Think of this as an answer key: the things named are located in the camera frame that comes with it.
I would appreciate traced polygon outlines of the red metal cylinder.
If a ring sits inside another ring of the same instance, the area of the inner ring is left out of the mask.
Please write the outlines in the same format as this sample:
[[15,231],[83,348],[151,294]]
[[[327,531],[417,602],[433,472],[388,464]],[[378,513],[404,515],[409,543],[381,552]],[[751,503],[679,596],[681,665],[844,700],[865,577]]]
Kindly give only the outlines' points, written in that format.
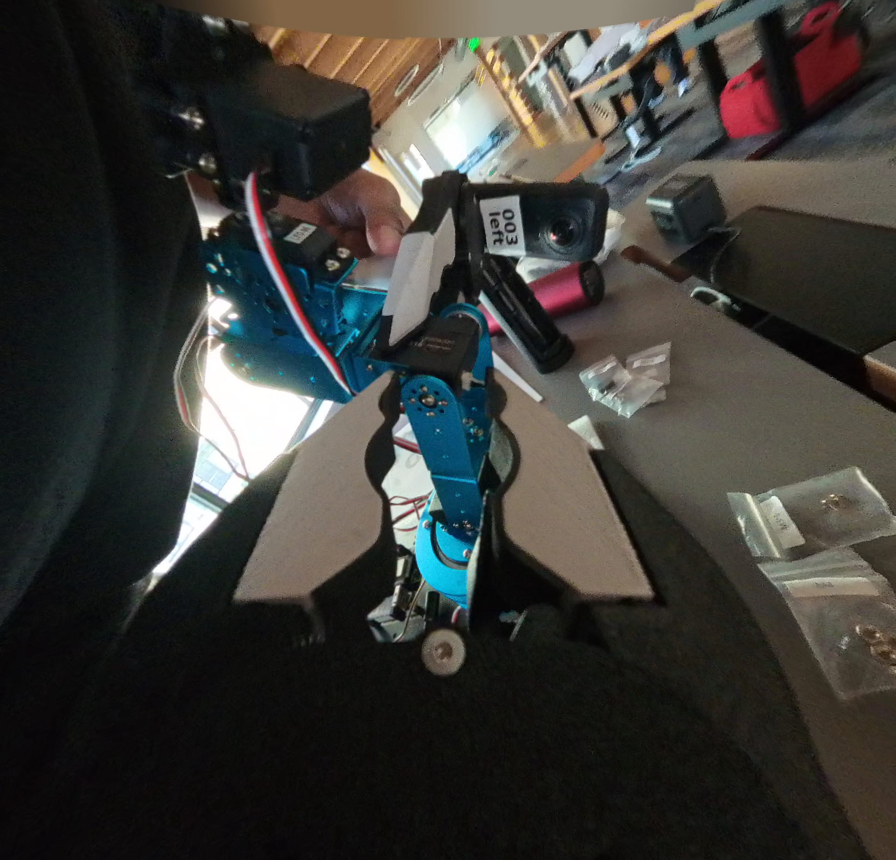
[[596,308],[606,295],[602,267],[595,261],[567,265],[527,283],[553,319]]

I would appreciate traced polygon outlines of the adjoining grey desk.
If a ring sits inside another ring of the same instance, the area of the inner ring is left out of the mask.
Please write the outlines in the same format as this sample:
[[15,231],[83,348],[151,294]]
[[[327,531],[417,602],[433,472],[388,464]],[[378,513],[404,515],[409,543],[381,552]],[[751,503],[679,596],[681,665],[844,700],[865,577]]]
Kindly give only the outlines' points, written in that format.
[[660,178],[712,177],[734,218],[756,206],[829,216],[860,224],[895,227],[895,163],[886,158],[854,161],[692,161]]

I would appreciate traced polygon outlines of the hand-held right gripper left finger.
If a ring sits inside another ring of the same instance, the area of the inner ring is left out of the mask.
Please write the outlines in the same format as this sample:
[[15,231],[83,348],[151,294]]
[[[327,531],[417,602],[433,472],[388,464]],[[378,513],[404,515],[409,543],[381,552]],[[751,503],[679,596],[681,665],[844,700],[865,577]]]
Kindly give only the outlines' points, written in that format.
[[399,378],[385,373],[298,446],[235,606],[297,608],[319,641],[371,637],[368,615],[396,577],[383,481],[398,417]]

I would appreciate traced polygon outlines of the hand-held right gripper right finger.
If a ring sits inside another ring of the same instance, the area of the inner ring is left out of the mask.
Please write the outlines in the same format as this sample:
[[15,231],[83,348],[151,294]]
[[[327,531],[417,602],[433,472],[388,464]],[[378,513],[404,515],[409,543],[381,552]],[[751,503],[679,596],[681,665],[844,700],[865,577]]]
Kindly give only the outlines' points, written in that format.
[[596,453],[503,374],[488,374],[484,499],[468,573],[468,628],[494,631],[502,614],[553,607],[563,620],[602,606],[649,606],[651,581]]

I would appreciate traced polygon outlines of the small clear nut bag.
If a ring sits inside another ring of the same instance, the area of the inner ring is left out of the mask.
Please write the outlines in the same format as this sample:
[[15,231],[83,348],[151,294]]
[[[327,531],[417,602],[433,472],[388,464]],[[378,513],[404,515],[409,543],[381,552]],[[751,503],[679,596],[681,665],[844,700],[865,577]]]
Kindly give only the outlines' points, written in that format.
[[895,595],[852,548],[757,565],[841,700],[895,690]]
[[857,466],[761,494],[728,493],[727,500],[760,561],[793,561],[895,533],[893,511]]

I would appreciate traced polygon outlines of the red bag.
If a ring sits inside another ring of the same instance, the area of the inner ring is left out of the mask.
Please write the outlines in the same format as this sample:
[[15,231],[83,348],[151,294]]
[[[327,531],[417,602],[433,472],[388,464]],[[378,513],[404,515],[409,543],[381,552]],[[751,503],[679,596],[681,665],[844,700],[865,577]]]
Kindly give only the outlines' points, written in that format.
[[793,66],[802,103],[820,104],[860,69],[863,51],[857,27],[840,3],[827,1],[809,10],[793,37]]
[[721,124],[731,140],[786,130],[772,101],[761,60],[726,83],[720,97],[720,115]]

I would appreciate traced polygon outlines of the person's left hand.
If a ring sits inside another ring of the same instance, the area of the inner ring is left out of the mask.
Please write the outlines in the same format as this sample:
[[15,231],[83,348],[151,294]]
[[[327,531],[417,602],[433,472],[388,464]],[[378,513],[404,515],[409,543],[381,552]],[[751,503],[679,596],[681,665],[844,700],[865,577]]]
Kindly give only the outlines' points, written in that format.
[[358,259],[394,257],[409,225],[396,188],[363,168],[313,200],[282,196],[277,210],[324,228]]

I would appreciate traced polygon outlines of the small black box device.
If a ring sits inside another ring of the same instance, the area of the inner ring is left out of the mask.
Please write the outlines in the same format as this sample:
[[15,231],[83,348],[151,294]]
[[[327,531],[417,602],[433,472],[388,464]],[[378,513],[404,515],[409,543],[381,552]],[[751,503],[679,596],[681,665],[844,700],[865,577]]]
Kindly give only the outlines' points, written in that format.
[[658,232],[677,242],[698,242],[728,220],[717,183],[709,174],[671,176],[646,195],[644,205]]

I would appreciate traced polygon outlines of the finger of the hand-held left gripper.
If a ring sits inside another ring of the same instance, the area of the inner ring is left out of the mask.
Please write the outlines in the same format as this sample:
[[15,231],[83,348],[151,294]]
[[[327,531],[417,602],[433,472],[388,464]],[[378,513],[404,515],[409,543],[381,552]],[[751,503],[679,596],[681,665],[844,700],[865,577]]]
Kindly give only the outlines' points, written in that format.
[[430,314],[442,272],[455,258],[453,216],[443,216],[434,231],[407,232],[401,239],[382,309],[382,341],[397,347]]

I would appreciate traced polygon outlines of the black desk flap panel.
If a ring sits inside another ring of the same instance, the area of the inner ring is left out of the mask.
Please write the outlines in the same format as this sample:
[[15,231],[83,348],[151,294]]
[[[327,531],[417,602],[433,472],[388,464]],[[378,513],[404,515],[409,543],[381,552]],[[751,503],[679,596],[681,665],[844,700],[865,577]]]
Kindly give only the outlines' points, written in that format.
[[675,261],[732,300],[856,356],[894,343],[893,227],[761,205]]

